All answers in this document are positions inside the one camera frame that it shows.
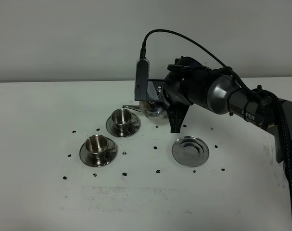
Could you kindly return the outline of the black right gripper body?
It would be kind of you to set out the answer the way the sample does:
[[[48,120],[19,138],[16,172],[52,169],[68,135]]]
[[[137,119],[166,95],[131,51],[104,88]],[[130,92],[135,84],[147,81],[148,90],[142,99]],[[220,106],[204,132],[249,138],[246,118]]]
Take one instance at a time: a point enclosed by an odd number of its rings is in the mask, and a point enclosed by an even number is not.
[[[163,105],[166,110],[184,110],[192,103],[177,86],[169,86],[163,79],[148,80],[148,101]]]

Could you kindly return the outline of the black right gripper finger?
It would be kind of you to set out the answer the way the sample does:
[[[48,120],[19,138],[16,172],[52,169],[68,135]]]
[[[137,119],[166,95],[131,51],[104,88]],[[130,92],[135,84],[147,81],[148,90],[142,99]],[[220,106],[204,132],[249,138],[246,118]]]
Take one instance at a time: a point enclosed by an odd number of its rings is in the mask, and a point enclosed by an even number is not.
[[[180,133],[182,123],[189,107],[189,105],[174,104],[166,110],[171,133]]]

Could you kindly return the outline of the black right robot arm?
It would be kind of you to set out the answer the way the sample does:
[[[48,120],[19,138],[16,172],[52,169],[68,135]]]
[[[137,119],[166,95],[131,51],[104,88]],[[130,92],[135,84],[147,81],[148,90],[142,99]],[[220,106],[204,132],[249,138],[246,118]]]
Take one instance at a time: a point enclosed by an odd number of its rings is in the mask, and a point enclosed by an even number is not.
[[[167,111],[173,133],[191,105],[215,114],[237,115],[272,134],[276,142],[276,161],[283,163],[292,189],[292,102],[258,86],[249,89],[228,66],[206,67],[190,57],[180,57],[168,67],[164,79],[146,79],[136,88],[136,99],[158,102]]]

